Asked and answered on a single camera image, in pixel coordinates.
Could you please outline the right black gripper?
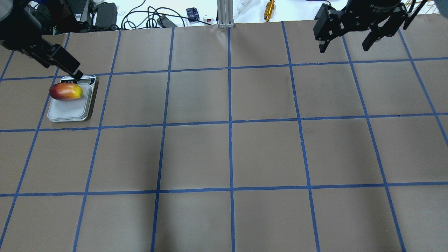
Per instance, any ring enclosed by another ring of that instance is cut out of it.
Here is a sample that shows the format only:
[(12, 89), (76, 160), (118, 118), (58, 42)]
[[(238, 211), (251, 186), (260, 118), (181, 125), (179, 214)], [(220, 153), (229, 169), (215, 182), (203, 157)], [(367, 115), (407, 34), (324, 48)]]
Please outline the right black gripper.
[(408, 7), (400, 0), (349, 0), (341, 10), (322, 3), (313, 32), (320, 53), (325, 53), (331, 40), (349, 32), (369, 31), (362, 43), (367, 52), (377, 40), (394, 36), (400, 27), (406, 30), (419, 11), (416, 0)]

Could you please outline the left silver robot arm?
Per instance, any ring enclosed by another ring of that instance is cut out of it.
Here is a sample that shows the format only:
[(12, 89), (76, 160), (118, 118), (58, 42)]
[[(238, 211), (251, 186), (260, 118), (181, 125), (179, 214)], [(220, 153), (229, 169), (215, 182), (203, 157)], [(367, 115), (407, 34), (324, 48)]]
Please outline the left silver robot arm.
[[(1, 46), (35, 59), (45, 68), (55, 66), (68, 73), (75, 81), (83, 76), (80, 62), (60, 44), (52, 44), (41, 35), (40, 22), (27, 10), (29, 0), (2, 0), (0, 4)], [(66, 0), (38, 0), (50, 12), (62, 33), (78, 32), (80, 25)]]

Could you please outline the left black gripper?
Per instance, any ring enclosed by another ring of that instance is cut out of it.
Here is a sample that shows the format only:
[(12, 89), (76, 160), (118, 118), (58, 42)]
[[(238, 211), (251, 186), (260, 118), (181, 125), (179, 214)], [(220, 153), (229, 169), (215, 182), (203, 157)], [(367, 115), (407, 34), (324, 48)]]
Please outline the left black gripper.
[(1, 20), (1, 45), (35, 59), (43, 67), (51, 65), (68, 73), (75, 82), (83, 76), (80, 62), (60, 44), (41, 36), (41, 25), (31, 14), (10, 14)]

